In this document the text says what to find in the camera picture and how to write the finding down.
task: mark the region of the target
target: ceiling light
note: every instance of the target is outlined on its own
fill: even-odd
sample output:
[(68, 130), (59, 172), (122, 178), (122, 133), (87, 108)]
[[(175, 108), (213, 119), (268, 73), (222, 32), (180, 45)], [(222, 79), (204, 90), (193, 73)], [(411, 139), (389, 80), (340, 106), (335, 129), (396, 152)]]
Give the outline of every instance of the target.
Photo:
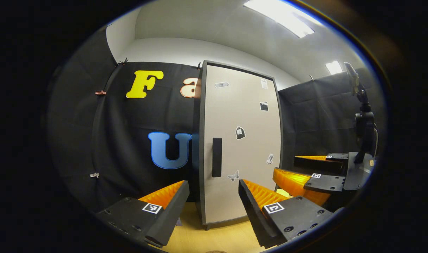
[(286, 2), (280, 0), (250, 0), (244, 3), (244, 6), (275, 20), (299, 38), (303, 38), (308, 34), (314, 33), (307, 24), (296, 18), (294, 13), (301, 16), (308, 15), (288, 5)]
[(326, 66), (326, 68), (328, 69), (328, 71), (330, 72), (331, 75), (334, 75), (334, 74), (342, 72), (341, 65), (339, 64), (338, 61), (333, 61), (331, 63), (327, 63), (327, 64), (325, 64), (325, 66)]

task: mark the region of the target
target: cable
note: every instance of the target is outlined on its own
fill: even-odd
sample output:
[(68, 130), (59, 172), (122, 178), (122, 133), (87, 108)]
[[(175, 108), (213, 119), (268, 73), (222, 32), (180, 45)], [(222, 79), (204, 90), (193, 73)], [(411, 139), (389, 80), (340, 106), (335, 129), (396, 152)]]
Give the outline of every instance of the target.
[(376, 126), (375, 123), (373, 123), (373, 125), (375, 125), (374, 130), (375, 130), (375, 133), (376, 133), (375, 153), (374, 153), (373, 157), (376, 157), (376, 149), (378, 148), (378, 127)]

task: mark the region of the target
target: wooden floor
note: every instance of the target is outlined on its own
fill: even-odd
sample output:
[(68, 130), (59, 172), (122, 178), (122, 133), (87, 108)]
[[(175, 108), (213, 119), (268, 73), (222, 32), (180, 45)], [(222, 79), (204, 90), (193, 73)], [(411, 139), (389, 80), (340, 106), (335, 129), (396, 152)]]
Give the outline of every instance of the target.
[(258, 253), (260, 247), (247, 217), (236, 221), (213, 224), (205, 231), (195, 203), (186, 203), (180, 215), (182, 226), (176, 226), (167, 246), (161, 250), (170, 253)]

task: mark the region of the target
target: door handle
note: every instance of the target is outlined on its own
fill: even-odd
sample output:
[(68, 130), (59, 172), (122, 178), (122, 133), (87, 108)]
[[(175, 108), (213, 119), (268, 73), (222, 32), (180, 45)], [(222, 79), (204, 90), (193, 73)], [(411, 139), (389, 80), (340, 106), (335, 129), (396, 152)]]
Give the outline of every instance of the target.
[(213, 177), (222, 176), (222, 138), (213, 138)]

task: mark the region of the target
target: door frame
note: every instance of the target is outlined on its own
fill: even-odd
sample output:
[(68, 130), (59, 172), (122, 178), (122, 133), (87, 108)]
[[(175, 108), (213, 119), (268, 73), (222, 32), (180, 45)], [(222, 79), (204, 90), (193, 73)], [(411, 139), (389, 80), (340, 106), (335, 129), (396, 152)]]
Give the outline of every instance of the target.
[(208, 69), (207, 68), (208, 65), (245, 72), (248, 74), (252, 74), (258, 77), (263, 77), (273, 81), (273, 86), (275, 87), (275, 92), (277, 93), (276, 95), (277, 95), (278, 111), (280, 114), (281, 147), (280, 147), (279, 168), (282, 168), (282, 164), (283, 164), (283, 116), (281, 114), (280, 96), (278, 95), (275, 78), (268, 75), (264, 75), (256, 71), (237, 67), (234, 65), (204, 60), (203, 65), (200, 69), (200, 75), (198, 78), (197, 87), (195, 90), (195, 97), (194, 97), (193, 156), (192, 156), (193, 170), (195, 175), (192, 181), (193, 181), (193, 185), (196, 187), (195, 189), (196, 192), (198, 192), (198, 194), (195, 197), (195, 203), (203, 225), (226, 222), (226, 221), (220, 221), (220, 222), (206, 223), (206, 217), (205, 217), (205, 159), (204, 159), (204, 155), (200, 155), (200, 154), (205, 153), (205, 145), (204, 145), (205, 143), (205, 136), (204, 136), (205, 102), (206, 102), (205, 98), (206, 98), (206, 70)]

